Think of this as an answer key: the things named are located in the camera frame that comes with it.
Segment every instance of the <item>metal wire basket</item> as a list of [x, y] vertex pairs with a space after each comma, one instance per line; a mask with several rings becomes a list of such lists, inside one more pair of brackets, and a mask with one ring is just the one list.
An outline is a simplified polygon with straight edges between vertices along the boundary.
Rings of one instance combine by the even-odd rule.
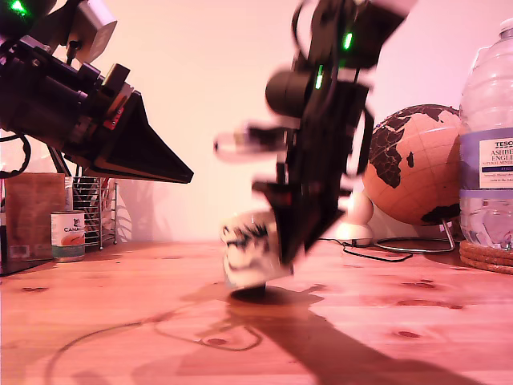
[[86, 251], [103, 249], [106, 242], [116, 244], [118, 184], [106, 178], [73, 178], [73, 210], [85, 212]]

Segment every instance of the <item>wood grain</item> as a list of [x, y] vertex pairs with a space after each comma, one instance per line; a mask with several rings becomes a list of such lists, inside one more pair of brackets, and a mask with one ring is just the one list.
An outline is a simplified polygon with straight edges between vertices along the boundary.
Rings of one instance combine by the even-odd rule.
[[511, 383], [510, 275], [456, 253], [397, 264], [320, 242], [243, 301], [221, 252], [124, 244], [3, 278], [2, 383]]

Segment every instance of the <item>plastic water bottle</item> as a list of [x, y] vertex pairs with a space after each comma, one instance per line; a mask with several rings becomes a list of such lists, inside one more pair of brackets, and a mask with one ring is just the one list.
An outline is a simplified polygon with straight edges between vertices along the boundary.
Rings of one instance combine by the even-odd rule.
[[513, 18], [479, 50], [460, 114], [461, 227], [475, 245], [513, 249]]

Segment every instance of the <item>bottle label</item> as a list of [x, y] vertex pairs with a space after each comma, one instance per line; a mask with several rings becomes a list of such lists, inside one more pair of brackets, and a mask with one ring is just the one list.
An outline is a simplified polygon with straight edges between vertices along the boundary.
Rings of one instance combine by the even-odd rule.
[[462, 197], [513, 198], [513, 128], [460, 137]]

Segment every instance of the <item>white wall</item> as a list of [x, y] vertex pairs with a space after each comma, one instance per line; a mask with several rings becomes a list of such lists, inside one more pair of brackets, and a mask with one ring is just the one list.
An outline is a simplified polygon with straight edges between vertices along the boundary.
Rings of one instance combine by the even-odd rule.
[[[215, 158], [212, 143], [247, 119], [273, 119], [265, 85], [292, 61], [290, 20], [298, 0], [106, 3], [119, 25], [93, 64], [102, 72], [113, 63], [131, 69], [128, 82], [142, 92], [152, 127], [195, 172], [187, 185], [121, 181], [124, 235], [217, 239], [224, 217], [267, 207], [252, 195], [251, 182], [255, 174], [271, 176], [274, 159], [225, 164]], [[304, 34], [309, 15], [302, 18]], [[383, 48], [369, 99], [376, 120], [417, 103], [457, 107], [476, 51], [497, 39], [499, 23], [508, 17], [511, 0], [419, 0]], [[11, 151], [2, 154], [13, 167], [14, 158]], [[378, 237], [426, 232], [379, 211], [371, 224]]]

